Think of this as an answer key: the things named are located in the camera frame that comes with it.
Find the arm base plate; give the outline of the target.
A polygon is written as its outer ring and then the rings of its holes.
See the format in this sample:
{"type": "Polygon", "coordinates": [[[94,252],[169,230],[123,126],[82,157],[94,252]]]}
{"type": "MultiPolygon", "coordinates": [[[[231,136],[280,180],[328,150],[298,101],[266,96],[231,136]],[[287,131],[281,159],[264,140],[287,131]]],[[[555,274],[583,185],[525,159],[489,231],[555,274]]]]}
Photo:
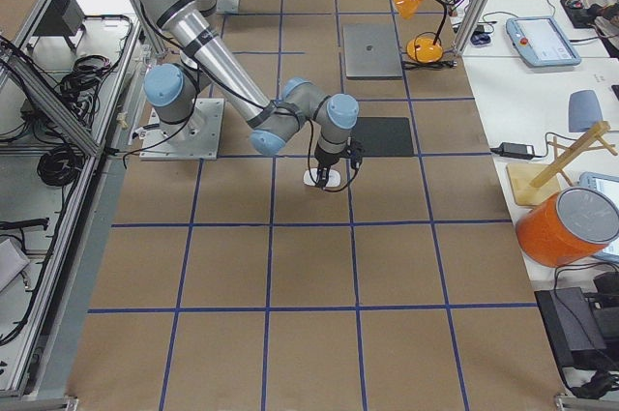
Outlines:
{"type": "Polygon", "coordinates": [[[155,108],[150,122],[156,124],[140,138],[139,157],[145,161],[214,161],[218,157],[225,101],[198,98],[187,125],[162,124],[155,108]]]}

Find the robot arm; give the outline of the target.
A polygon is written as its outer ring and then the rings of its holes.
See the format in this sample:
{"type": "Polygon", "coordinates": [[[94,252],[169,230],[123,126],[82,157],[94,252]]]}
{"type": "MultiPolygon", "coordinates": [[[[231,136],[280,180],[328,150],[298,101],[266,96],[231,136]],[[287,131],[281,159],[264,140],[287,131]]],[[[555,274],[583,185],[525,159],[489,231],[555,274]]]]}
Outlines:
{"type": "Polygon", "coordinates": [[[276,155],[305,123],[320,128],[314,148],[317,166],[304,182],[327,192],[343,191],[333,165],[349,160],[353,169],[363,161],[359,142],[351,137],[359,104],[346,94],[328,95],[312,82],[294,77],[284,86],[280,101],[269,100],[242,68],[221,37],[210,27],[198,4],[210,7],[217,0],[140,0],[143,13],[156,29],[169,33],[183,54],[220,88],[226,99],[251,127],[253,148],[264,156],[276,155]]]}

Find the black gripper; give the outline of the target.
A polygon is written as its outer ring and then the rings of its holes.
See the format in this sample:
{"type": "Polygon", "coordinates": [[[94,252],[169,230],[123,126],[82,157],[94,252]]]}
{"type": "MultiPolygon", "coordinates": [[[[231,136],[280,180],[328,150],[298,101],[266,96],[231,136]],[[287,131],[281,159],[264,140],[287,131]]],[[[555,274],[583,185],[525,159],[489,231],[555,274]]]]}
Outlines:
{"type": "Polygon", "coordinates": [[[318,166],[316,169],[316,182],[318,188],[325,188],[334,184],[334,172],[330,169],[339,162],[340,157],[346,149],[346,144],[332,144],[318,142],[314,150],[314,157],[318,166]]]}

